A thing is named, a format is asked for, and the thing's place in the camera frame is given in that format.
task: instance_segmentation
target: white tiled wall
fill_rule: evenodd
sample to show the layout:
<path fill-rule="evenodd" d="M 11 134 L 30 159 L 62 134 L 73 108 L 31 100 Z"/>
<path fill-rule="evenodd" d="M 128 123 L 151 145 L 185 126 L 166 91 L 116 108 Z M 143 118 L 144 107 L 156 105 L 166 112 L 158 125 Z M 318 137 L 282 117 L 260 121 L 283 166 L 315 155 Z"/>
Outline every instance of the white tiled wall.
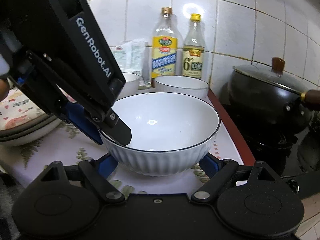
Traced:
<path fill-rule="evenodd" d="M 202 78 L 216 95 L 233 65 L 286 61 L 285 70 L 320 89 L 320 0 L 88 0 L 110 46 L 145 38 L 151 45 L 161 7 L 171 6 L 179 30 L 177 74 L 191 13 L 202 15 L 206 43 Z"/>

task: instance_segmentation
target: yellow bottle cap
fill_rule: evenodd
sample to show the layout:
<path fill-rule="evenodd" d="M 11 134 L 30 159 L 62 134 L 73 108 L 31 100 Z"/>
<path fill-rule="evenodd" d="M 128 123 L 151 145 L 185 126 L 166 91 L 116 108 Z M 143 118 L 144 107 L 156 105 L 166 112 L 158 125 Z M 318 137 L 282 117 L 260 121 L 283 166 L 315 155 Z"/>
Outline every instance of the yellow bottle cap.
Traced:
<path fill-rule="evenodd" d="M 172 14 L 172 8 L 171 7 L 162 7 L 161 13 Z"/>
<path fill-rule="evenodd" d="M 190 17 L 191 21 L 201 21 L 201 15 L 197 13 L 192 13 Z"/>

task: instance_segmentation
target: wooden handle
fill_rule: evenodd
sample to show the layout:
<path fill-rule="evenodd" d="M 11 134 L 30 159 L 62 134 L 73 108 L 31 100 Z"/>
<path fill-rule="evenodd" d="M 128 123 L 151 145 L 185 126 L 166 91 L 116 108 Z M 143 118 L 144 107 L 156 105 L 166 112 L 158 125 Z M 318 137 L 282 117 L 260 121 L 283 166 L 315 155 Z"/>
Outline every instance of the wooden handle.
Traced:
<path fill-rule="evenodd" d="M 301 101 L 308 109 L 320 111 L 320 90 L 309 90 L 301 94 Z"/>
<path fill-rule="evenodd" d="M 272 71 L 278 74 L 282 74 L 284 70 L 285 61 L 279 57 L 272 58 Z"/>

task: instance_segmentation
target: bottle label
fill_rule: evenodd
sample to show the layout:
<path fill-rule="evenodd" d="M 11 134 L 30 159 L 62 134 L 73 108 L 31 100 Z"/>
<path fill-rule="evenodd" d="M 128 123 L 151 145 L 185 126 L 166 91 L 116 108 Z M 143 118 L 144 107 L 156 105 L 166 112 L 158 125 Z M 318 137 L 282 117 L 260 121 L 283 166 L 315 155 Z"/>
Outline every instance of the bottle label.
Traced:
<path fill-rule="evenodd" d="M 182 75 L 201 78 L 204 48 L 183 47 Z"/>
<path fill-rule="evenodd" d="M 151 77 L 174 75 L 177 59 L 177 38 L 153 37 Z"/>

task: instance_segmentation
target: red border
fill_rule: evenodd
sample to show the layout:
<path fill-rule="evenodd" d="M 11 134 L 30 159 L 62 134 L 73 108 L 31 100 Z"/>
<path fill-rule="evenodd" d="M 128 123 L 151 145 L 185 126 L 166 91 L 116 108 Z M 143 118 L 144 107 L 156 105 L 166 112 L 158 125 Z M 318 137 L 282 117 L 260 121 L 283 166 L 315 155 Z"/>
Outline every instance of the red border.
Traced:
<path fill-rule="evenodd" d="M 234 122 L 231 120 L 227 111 L 225 111 L 223 106 L 220 104 L 218 98 L 210 89 L 209 89 L 208 97 L 211 103 L 213 104 L 214 108 L 219 113 L 224 126 L 228 130 L 228 133 L 230 134 L 234 144 L 236 145 L 238 152 L 242 158 L 242 161 L 244 162 L 244 165 L 252 166 L 255 162 L 255 158 L 253 157 L 247 143 L 245 142 L 238 128 L 236 127 Z"/>

